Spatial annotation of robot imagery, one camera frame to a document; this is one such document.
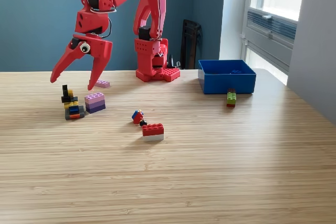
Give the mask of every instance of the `purple lego brick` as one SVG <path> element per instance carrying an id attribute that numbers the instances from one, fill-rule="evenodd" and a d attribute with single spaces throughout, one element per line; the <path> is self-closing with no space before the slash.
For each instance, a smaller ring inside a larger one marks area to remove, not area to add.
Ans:
<path id="1" fill-rule="evenodd" d="M 95 86 L 100 88 L 108 88 L 110 86 L 110 83 L 108 81 L 98 80 Z"/>
<path id="2" fill-rule="evenodd" d="M 85 107 L 89 108 L 89 109 L 94 109 L 95 107 L 98 106 L 102 106 L 105 104 L 105 100 L 101 100 L 99 102 L 95 102 L 95 103 L 85 103 Z"/>
<path id="3" fill-rule="evenodd" d="M 105 100 L 105 96 L 103 93 L 96 93 L 96 94 L 89 94 L 85 97 L 85 103 L 92 104 L 95 102 L 100 102 L 102 100 Z"/>
<path id="4" fill-rule="evenodd" d="M 101 110 L 104 110 L 104 109 L 106 109 L 105 104 L 101 105 L 101 106 L 98 106 L 98 107 L 95 107 L 93 109 L 90 109 L 90 108 L 86 107 L 86 111 L 89 112 L 90 114 L 101 111 Z"/>

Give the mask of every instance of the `yellow lego brick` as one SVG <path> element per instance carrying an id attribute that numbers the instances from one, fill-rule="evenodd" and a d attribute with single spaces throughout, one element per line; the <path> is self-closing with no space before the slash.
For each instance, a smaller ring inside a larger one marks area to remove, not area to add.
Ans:
<path id="1" fill-rule="evenodd" d="M 64 104 L 64 109 L 68 109 L 70 106 L 76 106 L 79 105 L 79 102 L 66 102 Z"/>
<path id="2" fill-rule="evenodd" d="M 74 94 L 74 93 L 73 93 L 72 89 L 68 89 L 68 95 L 69 95 L 70 97 L 74 97 L 73 94 Z"/>

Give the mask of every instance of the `green lego brick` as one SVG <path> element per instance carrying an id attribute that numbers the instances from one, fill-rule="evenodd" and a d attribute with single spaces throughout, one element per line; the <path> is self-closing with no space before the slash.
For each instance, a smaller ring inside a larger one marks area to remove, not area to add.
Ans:
<path id="1" fill-rule="evenodd" d="M 236 93 L 230 93 L 229 92 L 227 94 L 227 104 L 235 105 L 236 104 L 236 100 L 237 100 Z"/>

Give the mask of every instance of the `pink lego brick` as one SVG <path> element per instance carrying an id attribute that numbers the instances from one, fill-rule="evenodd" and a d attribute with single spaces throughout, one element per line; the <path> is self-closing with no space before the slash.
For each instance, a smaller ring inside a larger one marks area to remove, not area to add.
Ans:
<path id="1" fill-rule="evenodd" d="M 108 81 L 101 81 L 98 80 L 95 84 L 96 87 L 100 87 L 100 88 L 108 88 L 110 86 L 110 83 Z"/>
<path id="2" fill-rule="evenodd" d="M 95 102 L 100 102 L 102 100 L 105 100 L 105 96 L 103 93 L 96 93 L 96 94 L 89 94 L 85 97 L 85 103 L 92 104 Z"/>

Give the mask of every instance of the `lego stack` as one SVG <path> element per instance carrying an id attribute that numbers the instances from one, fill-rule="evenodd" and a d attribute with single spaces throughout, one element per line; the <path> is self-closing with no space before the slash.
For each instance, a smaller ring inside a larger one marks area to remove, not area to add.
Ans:
<path id="1" fill-rule="evenodd" d="M 145 142 L 161 141 L 164 139 L 164 129 L 161 123 L 142 126 L 142 139 Z"/>
<path id="2" fill-rule="evenodd" d="M 62 103 L 64 103 L 66 120 L 85 117 L 84 107 L 79 106 L 78 98 L 73 94 L 72 90 L 68 90 L 67 85 L 63 85 Z"/>
<path id="3" fill-rule="evenodd" d="M 236 90 L 235 89 L 228 89 L 227 91 L 227 107 L 235 107 L 236 106 Z"/>
<path id="4" fill-rule="evenodd" d="M 103 93 L 90 94 L 85 97 L 86 111 L 90 114 L 106 109 Z"/>
<path id="5" fill-rule="evenodd" d="M 143 112 L 141 110 L 136 110 L 132 115 L 133 123 L 139 124 L 141 127 L 147 125 L 147 122 L 143 118 Z"/>

